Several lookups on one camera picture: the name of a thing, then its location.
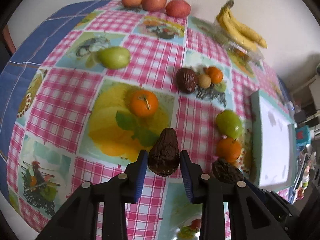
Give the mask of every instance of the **table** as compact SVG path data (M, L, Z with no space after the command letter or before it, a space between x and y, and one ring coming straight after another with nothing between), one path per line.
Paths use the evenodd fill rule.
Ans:
M180 150L210 172L221 139L214 119L225 108L243 119L243 153L234 165L249 177L250 95L262 89L287 109L272 68L264 61L242 64L210 31L195 17L127 10L103 0L62 8L24 41L0 76L0 189L31 227L40 231L82 181L105 182L123 172L165 127L175 128ZM99 64L95 52L108 46L127 48L130 64L120 70ZM179 68L201 72L210 65L224 74L213 100L178 91ZM150 119L135 119L128 110L127 96L138 88L159 100ZM287 198L288 190L280 194ZM179 169L168 178L147 171L142 197L126 206L126 215L129 239L186 239L198 236L201 205L188 202Z

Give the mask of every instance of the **tangerine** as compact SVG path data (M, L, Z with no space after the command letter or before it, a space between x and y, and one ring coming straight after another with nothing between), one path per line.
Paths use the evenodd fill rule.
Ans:
M216 155L224 158L228 163L234 163L240 156L241 144L231 137L222 139L217 144Z
M130 111L137 117L152 116L157 111L158 106L158 98L148 90L135 91L131 96Z
M223 79L222 71L215 66L208 67L205 72L210 76L213 84L219 84Z

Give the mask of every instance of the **screw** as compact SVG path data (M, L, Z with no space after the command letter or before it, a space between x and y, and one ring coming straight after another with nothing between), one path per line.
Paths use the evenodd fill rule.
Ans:
M127 176L127 174L125 174L125 173L120 173L119 175L118 175L118 179L126 179L128 176Z
M245 187L245 186L247 186L247 184L246 184L244 181L242 181L242 180L239 180L239 181L237 182L237 185L238 185L238 187Z
M205 179L205 180L210 179L210 175L206 173L202 173L200 177L201 179Z
M83 188L88 188L88 187L90 187L91 186L91 183L89 182L89 181L85 181L85 182L83 182L82 184L81 184L81 187L83 187Z

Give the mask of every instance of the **bunch of bananas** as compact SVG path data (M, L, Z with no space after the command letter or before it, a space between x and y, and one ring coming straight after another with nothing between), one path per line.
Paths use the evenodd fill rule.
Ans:
M234 1L229 0L216 16L220 26L225 29L229 33L230 37L244 49L256 51L256 43L266 49L267 43L265 39L247 25L237 21L233 16L231 13L231 7L233 4Z

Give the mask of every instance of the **wall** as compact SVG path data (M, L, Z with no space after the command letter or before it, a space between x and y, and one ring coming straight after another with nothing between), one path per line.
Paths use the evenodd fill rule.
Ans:
M8 25L13 42L23 40L64 5L85 0L24 0ZM227 0L187 0L192 15L213 21ZM314 75L320 62L320 27L302 0L234 0L233 14L268 42L263 54L288 88Z

